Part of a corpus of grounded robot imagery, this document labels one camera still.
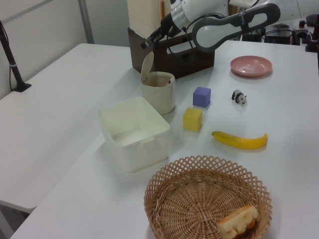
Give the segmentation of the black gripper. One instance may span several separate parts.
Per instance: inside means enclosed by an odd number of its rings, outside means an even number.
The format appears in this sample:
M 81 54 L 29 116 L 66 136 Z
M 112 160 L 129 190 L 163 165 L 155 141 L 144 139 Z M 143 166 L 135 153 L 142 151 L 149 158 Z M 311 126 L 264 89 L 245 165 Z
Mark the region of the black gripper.
M 141 47 L 142 49 L 146 49 L 147 47 L 156 45 L 156 42 L 159 42 L 165 36 L 175 37 L 179 33 L 180 29 L 174 23 L 171 13 L 169 13 L 160 21 L 160 27 L 158 30 L 154 31 L 149 38 L 145 39 L 141 43 Z

